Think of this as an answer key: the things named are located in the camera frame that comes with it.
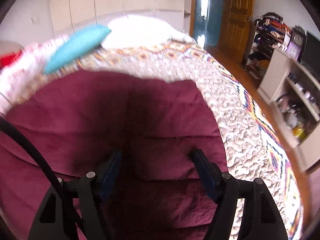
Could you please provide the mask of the cream glossy wardrobe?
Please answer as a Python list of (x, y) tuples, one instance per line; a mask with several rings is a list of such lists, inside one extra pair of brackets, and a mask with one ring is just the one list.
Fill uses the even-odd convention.
[(89, 24), (108, 24), (126, 14), (156, 17), (190, 31), (191, 0), (49, 0), (53, 32), (71, 34)]

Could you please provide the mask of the wooden door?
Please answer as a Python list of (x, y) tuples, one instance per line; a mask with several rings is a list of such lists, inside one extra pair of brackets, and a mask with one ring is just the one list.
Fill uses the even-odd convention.
[(223, 0), (218, 48), (234, 62), (245, 53), (253, 16), (254, 0)]

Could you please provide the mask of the red cloth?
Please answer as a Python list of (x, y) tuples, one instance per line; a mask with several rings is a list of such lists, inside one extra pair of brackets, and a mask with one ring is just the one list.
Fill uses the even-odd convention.
[(22, 51), (18, 50), (16, 52), (8, 53), (5, 55), (1, 55), (0, 57), (0, 68), (4, 68), (13, 62), (15, 62), (21, 55)]

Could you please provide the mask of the pink floral comforter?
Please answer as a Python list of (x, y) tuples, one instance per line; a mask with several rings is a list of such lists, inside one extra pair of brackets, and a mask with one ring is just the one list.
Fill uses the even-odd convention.
[(23, 90), (40, 75), (56, 50), (69, 40), (61, 35), (43, 44), (32, 43), (22, 50), (22, 55), (1, 70), (1, 115), (14, 105)]

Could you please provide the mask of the clothes shelf rack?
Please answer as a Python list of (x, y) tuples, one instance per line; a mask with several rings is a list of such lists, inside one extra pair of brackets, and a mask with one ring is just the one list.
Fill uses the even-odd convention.
[(254, 21), (254, 35), (249, 42), (248, 52), (245, 54), (245, 70), (253, 80), (261, 82), (268, 66), (274, 48), (286, 50), (292, 29), (283, 22), (283, 17), (275, 12), (267, 12)]

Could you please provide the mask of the white pillow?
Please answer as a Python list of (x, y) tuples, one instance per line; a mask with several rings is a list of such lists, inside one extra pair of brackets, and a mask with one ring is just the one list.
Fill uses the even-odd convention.
[(104, 49), (155, 46), (182, 34), (164, 20), (142, 15), (115, 18), (107, 27), (111, 32), (101, 42)]

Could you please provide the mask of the patterned beige bedspread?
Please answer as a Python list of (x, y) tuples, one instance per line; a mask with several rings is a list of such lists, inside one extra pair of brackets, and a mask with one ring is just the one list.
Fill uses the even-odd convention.
[[(257, 190), (257, 179), (261, 178), (262, 186), (268, 188), (267, 194), (254, 192), (252, 195), (263, 211), (252, 221), (252, 226), (257, 229), (252, 238), (278, 237), (272, 228), (273, 220), (266, 211), (270, 198), (274, 199), (280, 212), (285, 238), (301, 237), (303, 206), (295, 175), (278, 137), (244, 87), (195, 42), (167, 41), (138, 48), (95, 48), (53, 73), (42, 72), (35, 77), (8, 111), (27, 102), (44, 86), (81, 70), (120, 73), (166, 83), (193, 81), (214, 115), (225, 148), (227, 170), (221, 171), (231, 175), (229, 179), (222, 180), (226, 197), (236, 198), (231, 186), (237, 180), (246, 180)], [(1, 211), (19, 239), (28, 238), (36, 213), (50, 187), (39, 165), (24, 149), (2, 134)], [(213, 217), (220, 215), (216, 205)], [(211, 222), (203, 239), (210, 236)]]

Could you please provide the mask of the ornate table clock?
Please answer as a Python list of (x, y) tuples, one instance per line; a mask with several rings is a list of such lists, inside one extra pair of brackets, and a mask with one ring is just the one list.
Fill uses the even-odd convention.
[(295, 25), (292, 29), (291, 41), (300, 48), (303, 48), (306, 41), (305, 30), (302, 27)]

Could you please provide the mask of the white shelf unit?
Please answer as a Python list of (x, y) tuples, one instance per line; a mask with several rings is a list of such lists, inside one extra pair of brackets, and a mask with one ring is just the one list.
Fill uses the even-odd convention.
[(319, 82), (290, 55), (276, 48), (258, 87), (271, 106), (281, 134), (294, 150), (299, 169), (319, 163)]

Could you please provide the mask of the black television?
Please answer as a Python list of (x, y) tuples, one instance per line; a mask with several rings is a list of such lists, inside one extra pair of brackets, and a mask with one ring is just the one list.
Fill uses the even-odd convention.
[(301, 64), (311, 68), (317, 75), (319, 75), (320, 41), (310, 32), (306, 33), (306, 42), (300, 62)]

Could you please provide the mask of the beige padded headboard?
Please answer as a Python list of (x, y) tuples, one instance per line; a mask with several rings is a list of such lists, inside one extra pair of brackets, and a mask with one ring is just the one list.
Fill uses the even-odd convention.
[(0, 41), (0, 55), (7, 55), (23, 50), (23, 47), (17, 42)]

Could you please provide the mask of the turquoise pillow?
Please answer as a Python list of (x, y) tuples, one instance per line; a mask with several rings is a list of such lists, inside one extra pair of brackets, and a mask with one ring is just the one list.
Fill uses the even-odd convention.
[(111, 29), (101, 24), (94, 24), (80, 29), (59, 47), (43, 69), (43, 74), (53, 73), (64, 65), (76, 60), (98, 47)]

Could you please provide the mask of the maroon quilted puffer jacket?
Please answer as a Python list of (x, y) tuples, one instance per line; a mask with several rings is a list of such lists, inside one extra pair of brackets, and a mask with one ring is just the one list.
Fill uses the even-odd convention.
[(216, 205), (189, 152), (227, 170), (214, 115), (191, 80), (166, 83), (81, 70), (38, 90), (6, 120), (65, 180), (124, 156), (102, 205), (113, 239), (203, 239)]

